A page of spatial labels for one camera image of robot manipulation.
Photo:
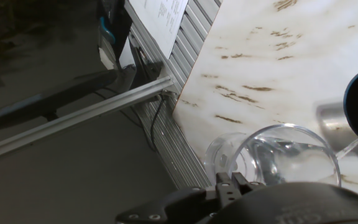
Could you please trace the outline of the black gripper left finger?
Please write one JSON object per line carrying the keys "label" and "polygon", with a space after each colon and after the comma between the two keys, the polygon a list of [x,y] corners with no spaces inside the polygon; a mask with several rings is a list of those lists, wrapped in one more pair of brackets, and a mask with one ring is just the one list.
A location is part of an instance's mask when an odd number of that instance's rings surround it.
{"label": "black gripper left finger", "polygon": [[218,210],[215,191],[188,187],[122,212],[115,222],[199,223]]}

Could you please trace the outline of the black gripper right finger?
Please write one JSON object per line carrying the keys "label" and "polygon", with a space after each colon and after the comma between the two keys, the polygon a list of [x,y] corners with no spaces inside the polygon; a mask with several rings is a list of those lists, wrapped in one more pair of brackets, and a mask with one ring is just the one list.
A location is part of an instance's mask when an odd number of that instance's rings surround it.
{"label": "black gripper right finger", "polygon": [[220,207],[226,207],[243,195],[263,187],[261,182],[249,182],[240,172],[233,172],[231,177],[225,172],[216,174],[215,189]]}

